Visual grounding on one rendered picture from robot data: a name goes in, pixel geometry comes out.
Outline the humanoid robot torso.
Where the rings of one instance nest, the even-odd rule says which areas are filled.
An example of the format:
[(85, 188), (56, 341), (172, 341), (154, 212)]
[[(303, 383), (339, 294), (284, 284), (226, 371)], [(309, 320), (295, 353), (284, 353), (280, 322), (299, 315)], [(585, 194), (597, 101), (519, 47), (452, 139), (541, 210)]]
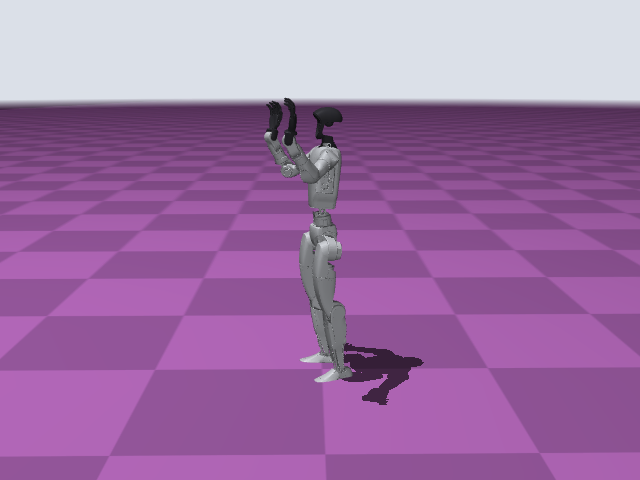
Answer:
[(330, 143), (323, 143), (324, 147), (319, 147), (320, 145), (315, 147), (309, 158), (315, 164), (319, 156), (328, 149), (334, 152), (339, 159), (338, 163), (318, 182), (308, 183), (309, 207), (319, 209), (319, 211), (313, 211), (313, 223), (310, 224), (309, 228), (310, 239), (315, 247), (323, 241), (324, 235), (332, 235), (337, 241), (336, 226), (332, 223), (331, 214), (327, 213), (326, 209), (334, 209), (336, 206), (342, 157), (339, 149), (331, 147), (331, 144), (329, 147), (328, 144)]

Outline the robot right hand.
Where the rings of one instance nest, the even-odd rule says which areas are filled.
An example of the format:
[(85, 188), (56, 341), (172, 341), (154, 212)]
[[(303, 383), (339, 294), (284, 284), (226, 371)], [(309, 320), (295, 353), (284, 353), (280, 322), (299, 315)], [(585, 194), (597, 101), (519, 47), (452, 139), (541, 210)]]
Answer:
[[(271, 104), (272, 107), (269, 104)], [(280, 106), (280, 104), (278, 102), (272, 101), (272, 103), (269, 102), (269, 104), (266, 104), (266, 105), (270, 109), (270, 119), (269, 119), (270, 127), (266, 130), (266, 132), (272, 131), (271, 139), (273, 141), (275, 141), (277, 139), (277, 135), (278, 135), (277, 127), (280, 125), (283, 113), (282, 113), (282, 110), (281, 110), (281, 106)]]

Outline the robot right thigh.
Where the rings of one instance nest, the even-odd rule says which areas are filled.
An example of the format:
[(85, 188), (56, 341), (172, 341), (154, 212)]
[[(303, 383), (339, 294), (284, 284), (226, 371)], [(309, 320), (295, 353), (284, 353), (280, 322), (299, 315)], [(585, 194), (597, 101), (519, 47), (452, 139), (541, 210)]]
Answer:
[(312, 302), (312, 304), (321, 309), (316, 294), (314, 290), (313, 284), (313, 262), (316, 247), (313, 245), (310, 239), (309, 231), (304, 233), (301, 239), (300, 244), (300, 252), (299, 252), (299, 265), (300, 265), (300, 274), (303, 282), (303, 286), (305, 291)]

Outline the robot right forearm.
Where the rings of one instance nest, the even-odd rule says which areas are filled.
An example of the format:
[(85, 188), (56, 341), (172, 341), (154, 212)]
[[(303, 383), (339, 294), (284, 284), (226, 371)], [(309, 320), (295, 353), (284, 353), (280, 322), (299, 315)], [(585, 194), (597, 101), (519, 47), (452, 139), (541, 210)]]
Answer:
[(284, 153), (283, 148), (280, 142), (278, 141), (278, 136), (277, 136), (277, 139), (273, 141), (271, 139), (271, 134), (272, 134), (272, 131), (266, 132), (264, 135), (264, 139), (267, 142), (268, 148), (275, 159), (275, 163), (277, 165), (281, 165), (282, 167), (286, 162), (291, 162), (291, 160)]

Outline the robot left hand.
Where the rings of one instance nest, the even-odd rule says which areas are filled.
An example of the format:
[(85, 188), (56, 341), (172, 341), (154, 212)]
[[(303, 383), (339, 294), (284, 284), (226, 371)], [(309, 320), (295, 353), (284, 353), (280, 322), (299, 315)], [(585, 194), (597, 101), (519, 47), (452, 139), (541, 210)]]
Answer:
[(293, 143), (293, 137), (297, 135), (297, 132), (295, 131), (296, 124), (297, 124), (297, 116), (295, 113), (294, 102), (289, 98), (284, 98), (284, 99), (285, 99), (284, 101), (286, 102), (284, 103), (284, 105), (288, 106), (288, 109), (290, 111), (289, 127), (284, 131), (284, 134), (285, 134), (284, 143), (287, 146), (290, 146)]

